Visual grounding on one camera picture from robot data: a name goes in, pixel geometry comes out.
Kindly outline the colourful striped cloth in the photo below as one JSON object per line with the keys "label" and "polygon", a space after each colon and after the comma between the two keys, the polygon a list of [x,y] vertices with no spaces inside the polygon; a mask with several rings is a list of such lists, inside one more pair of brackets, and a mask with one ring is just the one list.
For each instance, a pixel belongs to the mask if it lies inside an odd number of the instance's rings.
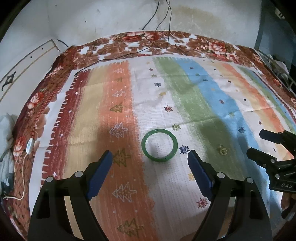
{"label": "colourful striped cloth", "polygon": [[[267,174],[246,151],[253,147],[278,160],[291,159],[259,132],[295,132],[295,119],[252,67],[170,56],[101,63],[71,73],[45,118],[34,159],[42,178],[68,178],[105,150],[112,152],[112,167],[90,202],[110,240],[180,240],[198,229],[210,201],[188,166],[191,150],[230,178],[253,178],[273,233],[285,224],[281,194],[269,190]],[[144,135],[158,128],[178,141],[175,156],[164,163],[150,160],[141,148]],[[156,158],[172,148],[163,133],[146,142]]]}

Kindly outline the red floral bedsheet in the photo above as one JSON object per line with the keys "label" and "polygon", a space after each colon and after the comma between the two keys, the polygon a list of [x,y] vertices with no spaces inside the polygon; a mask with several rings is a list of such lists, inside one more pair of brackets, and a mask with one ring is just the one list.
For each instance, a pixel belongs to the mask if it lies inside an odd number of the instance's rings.
{"label": "red floral bedsheet", "polygon": [[[45,116],[49,112],[49,105],[57,99],[58,92],[62,89],[66,78],[71,73],[79,75],[81,72],[85,72],[101,63],[126,61],[136,57],[165,56],[206,58],[213,61],[252,67],[267,78],[267,83],[275,88],[276,95],[288,105],[295,119],[295,94],[275,77],[262,61],[259,54],[254,49],[248,47],[236,46],[221,40],[180,31],[126,32],[100,38],[82,46],[70,47],[56,58],[51,70],[37,86],[30,90],[29,96],[25,98],[22,98],[19,94],[9,96],[7,103],[4,105],[7,111],[12,109],[14,101],[19,102],[21,105],[21,109],[17,112],[18,119],[13,129],[14,144],[10,150],[10,154],[14,159],[14,172],[10,175],[9,180],[14,185],[11,193],[15,197],[21,197],[23,192],[21,169],[23,158],[26,154],[27,142],[30,138],[33,138],[35,141],[32,153],[26,157],[24,164],[26,187],[24,198],[20,201],[14,199],[1,200],[6,217],[14,228],[12,233],[13,240],[17,238],[28,240],[30,219],[34,205],[47,178],[42,178],[41,165],[35,164],[34,159],[40,137],[43,135],[46,125]],[[259,167],[266,173],[266,168]],[[286,219],[282,215],[282,207],[285,203],[284,198],[290,197],[293,192],[271,191],[281,194],[281,218],[286,224]],[[74,236],[78,237],[78,240],[82,240],[70,198],[66,196],[64,200]],[[234,202],[235,198],[232,197],[229,201],[222,230],[219,233],[219,240],[222,240],[229,228]],[[272,240],[277,234],[286,231],[285,224],[277,233],[273,233],[271,229],[273,234]]]}

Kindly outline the green jade bangle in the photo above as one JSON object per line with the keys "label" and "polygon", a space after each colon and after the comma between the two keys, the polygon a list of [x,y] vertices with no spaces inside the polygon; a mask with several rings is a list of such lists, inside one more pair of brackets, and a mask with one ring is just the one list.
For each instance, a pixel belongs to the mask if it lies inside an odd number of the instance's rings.
{"label": "green jade bangle", "polygon": [[[156,158],[156,157],[152,156],[151,154],[148,153],[148,151],[146,149],[147,139],[150,136],[152,136],[154,134],[157,134],[157,133],[166,134],[173,141],[173,148],[172,148],[171,152],[168,155],[166,155],[166,156],[164,156],[162,158]],[[143,139],[141,141],[141,148],[142,148],[142,151],[143,151],[144,155],[147,158],[149,158],[150,160],[152,160],[154,162],[164,163],[164,162],[170,161],[170,159],[172,159],[175,156],[175,154],[176,154],[176,152],[178,150],[178,141],[177,141],[177,138],[175,137],[175,135],[173,133],[171,133],[170,131],[158,128],[158,129],[151,130],[151,131],[149,131],[148,133],[146,133],[144,135],[144,137],[143,137]]]}

